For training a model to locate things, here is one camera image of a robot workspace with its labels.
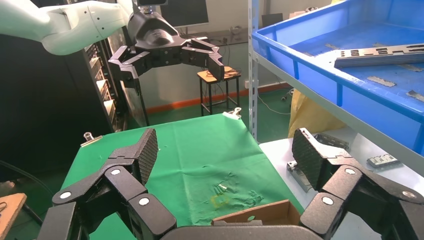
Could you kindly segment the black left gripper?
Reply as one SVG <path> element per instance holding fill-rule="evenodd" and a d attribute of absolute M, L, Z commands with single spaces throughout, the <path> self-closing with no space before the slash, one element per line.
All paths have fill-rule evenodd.
<path fill-rule="evenodd" d="M 133 13 L 127 29 L 134 47 L 120 46 L 108 62 L 125 88 L 140 89 L 139 77 L 152 67 L 186 64 L 205 68 L 218 81 L 225 75 L 219 47 L 207 37 L 185 40 L 160 14 Z"/>

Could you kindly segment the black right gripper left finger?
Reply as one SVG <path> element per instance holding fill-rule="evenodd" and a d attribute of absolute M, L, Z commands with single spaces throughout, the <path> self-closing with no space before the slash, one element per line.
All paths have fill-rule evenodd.
<path fill-rule="evenodd" d="M 146 188 L 158 155 L 155 129 L 138 142 L 115 149 L 93 174 L 57 192 L 38 239 L 87 240 L 103 220 L 117 214 L 138 240 L 159 240 L 176 218 Z"/>

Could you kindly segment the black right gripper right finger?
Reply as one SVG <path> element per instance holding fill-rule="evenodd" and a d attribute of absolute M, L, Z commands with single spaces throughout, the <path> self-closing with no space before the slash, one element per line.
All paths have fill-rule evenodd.
<path fill-rule="evenodd" d="M 383 240 L 423 239 L 424 198 L 417 191 L 371 172 L 305 128 L 294 132 L 292 154 L 316 191 L 300 217 L 301 226 L 329 240 L 352 213 Z"/>

